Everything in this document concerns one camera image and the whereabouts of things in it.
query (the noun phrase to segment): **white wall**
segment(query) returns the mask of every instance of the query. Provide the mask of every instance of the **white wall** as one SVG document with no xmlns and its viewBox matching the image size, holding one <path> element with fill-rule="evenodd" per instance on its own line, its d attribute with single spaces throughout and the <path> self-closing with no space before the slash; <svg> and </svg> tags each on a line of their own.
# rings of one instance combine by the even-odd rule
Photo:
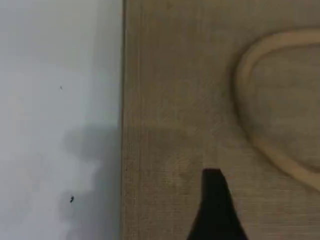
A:
<svg viewBox="0 0 320 240">
<path fill-rule="evenodd" d="M 121 0 L 0 1 L 1 240 L 119 239 L 121 28 Z"/>
</svg>

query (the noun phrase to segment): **beige fabric surface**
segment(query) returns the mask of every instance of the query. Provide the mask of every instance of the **beige fabric surface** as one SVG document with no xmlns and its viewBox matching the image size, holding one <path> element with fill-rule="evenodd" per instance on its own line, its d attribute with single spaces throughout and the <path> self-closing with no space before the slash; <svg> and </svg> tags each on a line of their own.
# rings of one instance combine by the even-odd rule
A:
<svg viewBox="0 0 320 240">
<path fill-rule="evenodd" d="M 320 193 L 278 171 L 233 112 L 240 55 L 270 33 L 320 27 L 318 0 L 127 0 L 122 239 L 184 240 L 203 168 L 221 168 L 249 239 L 319 240 Z M 286 49 L 252 74 L 250 118 L 320 167 L 320 46 Z"/>
</svg>

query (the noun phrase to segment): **black object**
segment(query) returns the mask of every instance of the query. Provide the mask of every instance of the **black object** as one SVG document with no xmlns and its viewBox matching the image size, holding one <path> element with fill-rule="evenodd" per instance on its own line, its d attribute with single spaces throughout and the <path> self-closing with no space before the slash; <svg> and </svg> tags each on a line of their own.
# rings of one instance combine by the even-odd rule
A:
<svg viewBox="0 0 320 240">
<path fill-rule="evenodd" d="M 202 201 L 187 240 L 248 240 L 220 169 L 202 172 Z"/>
</svg>

